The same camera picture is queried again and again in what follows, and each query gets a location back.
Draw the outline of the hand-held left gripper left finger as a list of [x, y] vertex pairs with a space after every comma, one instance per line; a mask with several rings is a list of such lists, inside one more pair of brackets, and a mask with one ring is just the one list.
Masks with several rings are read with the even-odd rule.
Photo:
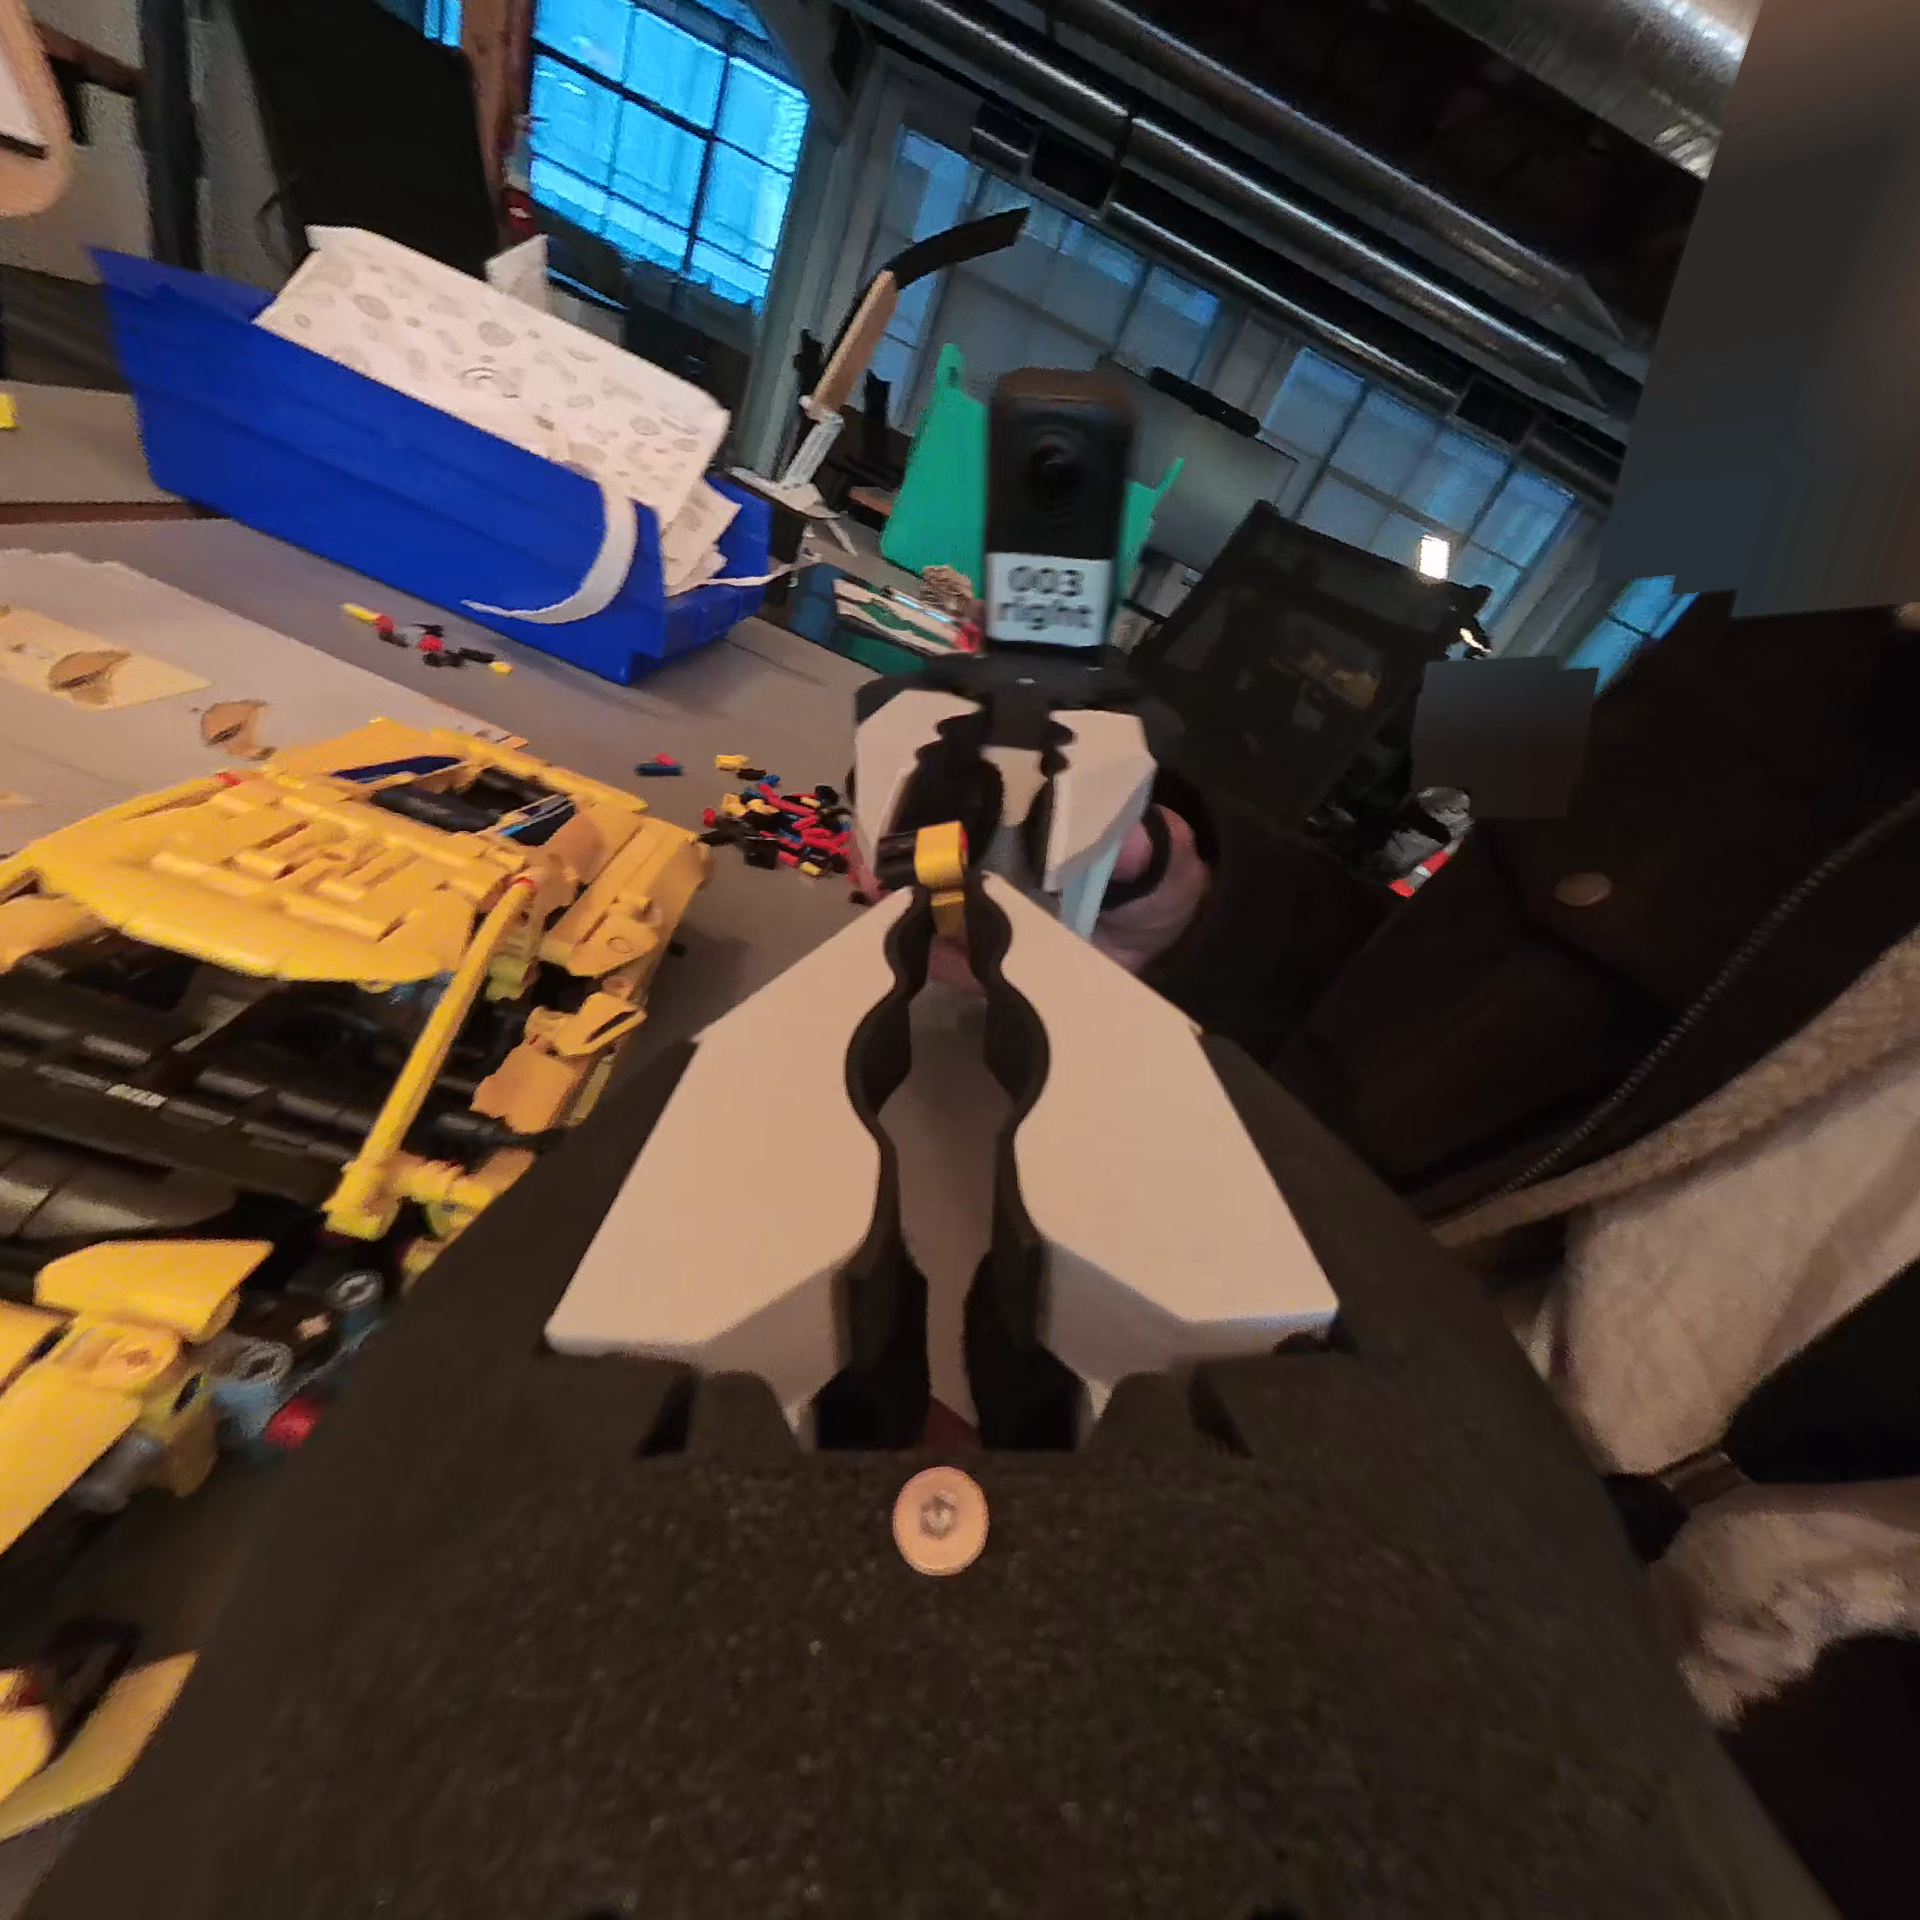
[[904, 891], [708, 1024], [544, 1323], [570, 1357], [754, 1375], [823, 1447], [923, 1428], [923, 1275], [883, 1108], [912, 1064]]

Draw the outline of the small yellow brick connector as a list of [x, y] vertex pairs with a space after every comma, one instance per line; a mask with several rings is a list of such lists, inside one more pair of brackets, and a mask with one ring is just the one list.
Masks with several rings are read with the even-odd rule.
[[960, 822], [887, 831], [871, 856], [871, 872], [885, 894], [923, 894], [941, 940], [955, 941], [963, 934], [969, 838]]

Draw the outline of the person's right forearm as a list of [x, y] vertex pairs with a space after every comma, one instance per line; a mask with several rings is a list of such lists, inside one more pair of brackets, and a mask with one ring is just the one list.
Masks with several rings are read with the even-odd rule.
[[1202, 890], [1155, 964], [1159, 991], [1297, 1098], [1329, 1101], [1362, 1037], [1397, 1034], [1432, 997], [1403, 952], [1405, 901], [1245, 807], [1176, 813]]

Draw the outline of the grey desk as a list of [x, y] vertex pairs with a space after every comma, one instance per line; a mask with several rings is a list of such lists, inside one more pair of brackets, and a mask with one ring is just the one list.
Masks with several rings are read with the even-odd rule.
[[[508, 728], [529, 755], [625, 788], [648, 799], [659, 818], [697, 831], [705, 807], [720, 799], [717, 774], [648, 774], [655, 748], [682, 762], [707, 762], [723, 732], [745, 728], [754, 748], [823, 749], [826, 767], [836, 774], [849, 758], [858, 677], [855, 664], [831, 660], [807, 639], [780, 638], [749, 621], [697, 652], [691, 664], [668, 670], [663, 687], [587, 685], [579, 675], [538, 670], [508, 691], [509, 725], [481, 719]], [[384, 1415], [386, 1435], [433, 1452], [453, 1450], [475, 1434], [474, 1406], [496, 1400], [525, 1368], [524, 1359], [506, 1359], [509, 1342], [547, 1356], [544, 1318], [560, 1303], [612, 1207], [626, 1164], [682, 1075], [688, 1034], [849, 922], [849, 907], [804, 907], [793, 890], [788, 879], [730, 879], [720, 907], [692, 901], [679, 946], [655, 978], [648, 1019], [587, 1117], [547, 1147], [411, 1284], [410, 1291], [426, 1290], [426, 1331], [400, 1339], [400, 1359], [375, 1363], [375, 1395], [379, 1404], [395, 1404], [400, 1388], [411, 1386], [424, 1410]], [[205, 1586], [215, 1572], [195, 1571], [203, 1518], [188, 1525], [165, 1518], [177, 1501], [159, 1495], [117, 1516], [45, 1594], [51, 1616], [128, 1614], [149, 1631], [146, 1653], [185, 1648], [185, 1631], [168, 1622], [178, 1607], [172, 1589]]]

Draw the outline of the person's right hand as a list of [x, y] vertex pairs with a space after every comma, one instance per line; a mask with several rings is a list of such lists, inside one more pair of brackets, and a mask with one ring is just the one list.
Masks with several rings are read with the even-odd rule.
[[1200, 836], [1173, 807], [1152, 804], [1121, 844], [1093, 946], [1124, 970], [1149, 970], [1187, 938], [1212, 891]]

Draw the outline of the green white printed booklet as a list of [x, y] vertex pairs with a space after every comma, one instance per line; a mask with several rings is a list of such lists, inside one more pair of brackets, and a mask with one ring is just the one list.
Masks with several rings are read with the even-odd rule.
[[909, 595], [840, 579], [832, 583], [832, 602], [845, 623], [890, 635], [893, 643], [922, 650], [923, 654], [954, 654], [965, 650], [963, 623]]

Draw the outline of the green cutting mat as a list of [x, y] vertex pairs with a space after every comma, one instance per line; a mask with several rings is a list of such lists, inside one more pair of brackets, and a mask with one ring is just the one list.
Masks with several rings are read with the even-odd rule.
[[905, 645], [893, 643], [893, 638], [890, 638], [890, 635], [880, 635], [880, 632], [868, 631], [868, 629], [858, 627], [858, 623], [845, 623], [845, 621], [836, 615], [836, 608], [834, 608], [834, 602], [832, 602], [832, 623], [834, 623], [834, 635], [836, 635], [840, 639], [844, 639], [850, 650], [858, 650], [858, 652], [859, 652], [859, 650], [864, 650], [864, 652], [868, 652], [868, 654], [883, 654], [883, 656], [905, 656], [905, 659], [912, 659], [912, 660], [941, 660], [941, 659], [972, 659], [972, 656], [978, 656], [978, 654], [981, 654], [981, 647], [984, 647], [984, 638], [981, 638], [981, 629], [978, 629], [978, 623], [975, 623], [969, 616], [955, 616], [955, 621], [960, 621], [960, 623], [963, 623], [963, 629], [965, 629], [965, 650], [963, 650], [963, 652], [954, 652], [954, 654], [923, 654], [923, 652], [922, 652], [922, 650], [917, 650], [917, 647], [905, 647]]

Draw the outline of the small crumpled printed paper bag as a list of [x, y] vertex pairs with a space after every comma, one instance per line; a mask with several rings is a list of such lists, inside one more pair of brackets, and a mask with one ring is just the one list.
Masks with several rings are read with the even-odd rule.
[[745, 472], [745, 487], [720, 487], [713, 475], [696, 482], [679, 514], [660, 527], [663, 595], [682, 598], [707, 587], [765, 587], [793, 572], [772, 552], [775, 511], [787, 508]]

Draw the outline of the small cluster of brick pins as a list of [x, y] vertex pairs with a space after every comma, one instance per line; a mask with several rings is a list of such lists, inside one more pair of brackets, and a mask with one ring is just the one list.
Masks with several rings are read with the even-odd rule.
[[509, 677], [514, 664], [484, 647], [472, 647], [448, 639], [442, 623], [435, 621], [403, 621], [389, 612], [367, 608], [360, 603], [343, 603], [341, 612], [367, 629], [379, 643], [418, 656], [436, 667], [475, 664], [496, 677]]

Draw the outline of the yellow brick car model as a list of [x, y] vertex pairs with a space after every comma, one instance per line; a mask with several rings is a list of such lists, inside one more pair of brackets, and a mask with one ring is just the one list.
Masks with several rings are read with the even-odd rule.
[[631, 791], [389, 718], [4, 856], [4, 1840], [119, 1784], [195, 1662], [45, 1594], [301, 1447], [587, 1117], [712, 868]]

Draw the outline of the blue storage bin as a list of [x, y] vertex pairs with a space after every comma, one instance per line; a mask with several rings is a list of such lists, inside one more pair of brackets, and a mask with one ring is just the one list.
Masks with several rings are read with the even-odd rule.
[[241, 282], [93, 250], [152, 480], [541, 656], [631, 685], [761, 610], [771, 504], [730, 482], [716, 581], [668, 595], [656, 518], [256, 316]]

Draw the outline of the open instruction booklet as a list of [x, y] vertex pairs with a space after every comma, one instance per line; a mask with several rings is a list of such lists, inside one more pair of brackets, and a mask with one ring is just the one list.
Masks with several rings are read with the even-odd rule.
[[3, 853], [377, 718], [504, 726], [107, 560], [3, 557]]

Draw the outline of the black fabric flag panel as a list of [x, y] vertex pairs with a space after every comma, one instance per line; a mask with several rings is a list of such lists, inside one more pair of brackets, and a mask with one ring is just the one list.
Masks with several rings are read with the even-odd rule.
[[377, 3], [239, 3], [288, 259], [315, 228], [389, 237], [472, 278], [496, 205], [464, 55]]

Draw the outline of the poster board on white stand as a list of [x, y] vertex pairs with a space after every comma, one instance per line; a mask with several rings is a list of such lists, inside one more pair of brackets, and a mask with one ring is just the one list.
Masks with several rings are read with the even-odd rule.
[[68, 115], [36, 22], [3, 3], [3, 220], [29, 220], [60, 204], [74, 174]]

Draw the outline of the wooden support post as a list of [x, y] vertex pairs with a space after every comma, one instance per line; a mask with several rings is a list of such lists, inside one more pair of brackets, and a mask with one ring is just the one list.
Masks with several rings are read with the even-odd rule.
[[531, 189], [509, 181], [531, 106], [536, 20], [538, 3], [463, 3], [460, 51], [472, 76], [493, 254], [538, 228]]

